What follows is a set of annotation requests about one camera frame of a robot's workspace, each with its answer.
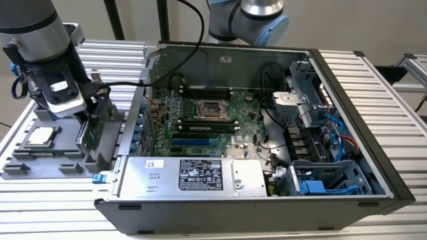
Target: red cable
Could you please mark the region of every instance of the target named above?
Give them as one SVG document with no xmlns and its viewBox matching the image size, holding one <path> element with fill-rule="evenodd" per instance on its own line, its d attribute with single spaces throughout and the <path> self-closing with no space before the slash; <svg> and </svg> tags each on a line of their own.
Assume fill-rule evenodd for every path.
<svg viewBox="0 0 427 240">
<path fill-rule="evenodd" d="M 356 141 L 350 137 L 350 136 L 344 136 L 344 135 L 336 135 L 343 139 L 347 139 L 348 141 L 351 141 L 355 145 L 355 150 L 359 151 L 359 144 L 356 143 Z"/>
<path fill-rule="evenodd" d="M 303 119 L 303 116 L 310 112 L 312 108 L 308 108 L 308 110 L 298 117 L 296 121 L 295 121 L 295 127 L 299 125 L 300 120 Z"/>
</svg>

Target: metal rail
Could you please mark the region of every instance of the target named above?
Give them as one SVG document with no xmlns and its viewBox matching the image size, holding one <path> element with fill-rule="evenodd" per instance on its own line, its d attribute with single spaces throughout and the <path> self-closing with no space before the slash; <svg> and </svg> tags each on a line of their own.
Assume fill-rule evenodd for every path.
<svg viewBox="0 0 427 240">
<path fill-rule="evenodd" d="M 87 40 L 79 49 L 87 71 L 99 68 L 106 82 L 138 81 L 143 68 L 140 61 L 144 45 L 143 42 Z M 326 54 L 323 57 L 415 195 L 416 202 L 412 205 L 390 215 L 368 216 L 339 231 L 126 236 L 115 230 L 94 207 L 94 185 L 90 178 L 0 179 L 0 234 L 11 234 L 0 238 L 427 239 L 427 138 L 407 113 L 408 110 L 402 107 L 403 103 L 394 96 L 394 90 L 386 88 L 386 80 L 370 74 L 372 69 L 367 60 L 355 57 L 352 52 L 322 51 L 322 54 Z M 126 111 L 131 108 L 134 93 L 132 86 L 112 88 L 111 99 Z M 26 109 L 13 126 L 18 131 L 12 129 L 7 135 L 8 139 L 1 142 L 5 150 L 0 157 L 0 165 L 5 163 L 16 143 L 24 139 L 26 128 L 35 118 L 31 109 Z M 98 197 L 107 190 L 107 186 L 102 185 L 99 190 Z"/>
</svg>

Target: warning label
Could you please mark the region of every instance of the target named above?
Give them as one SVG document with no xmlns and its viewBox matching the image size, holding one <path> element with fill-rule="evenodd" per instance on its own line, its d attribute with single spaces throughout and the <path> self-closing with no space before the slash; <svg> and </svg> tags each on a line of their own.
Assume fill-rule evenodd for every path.
<svg viewBox="0 0 427 240">
<path fill-rule="evenodd" d="M 223 190 L 222 160 L 180 160 L 178 187 L 183 191 Z"/>
</svg>

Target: blue cable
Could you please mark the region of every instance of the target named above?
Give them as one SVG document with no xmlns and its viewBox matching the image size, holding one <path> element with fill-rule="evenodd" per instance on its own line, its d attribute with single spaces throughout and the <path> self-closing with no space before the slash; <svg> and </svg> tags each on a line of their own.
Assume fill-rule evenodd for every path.
<svg viewBox="0 0 427 240">
<path fill-rule="evenodd" d="M 358 190 L 358 188 L 359 188 L 358 186 L 350 186 L 344 189 L 327 189 L 326 193 L 331 195 L 342 195 L 342 194 L 351 195 Z"/>
<path fill-rule="evenodd" d="M 344 123 L 336 117 L 334 117 L 328 114 L 323 114 L 323 116 L 330 118 L 334 122 L 336 122 L 340 125 L 340 132 L 342 132 L 342 134 L 344 134 L 344 130 L 346 130 Z M 340 161 L 343 154 L 344 154 L 344 141 L 340 140 L 339 152 L 338 152 L 336 158 L 334 160 L 334 163 L 338 163 Z"/>
</svg>

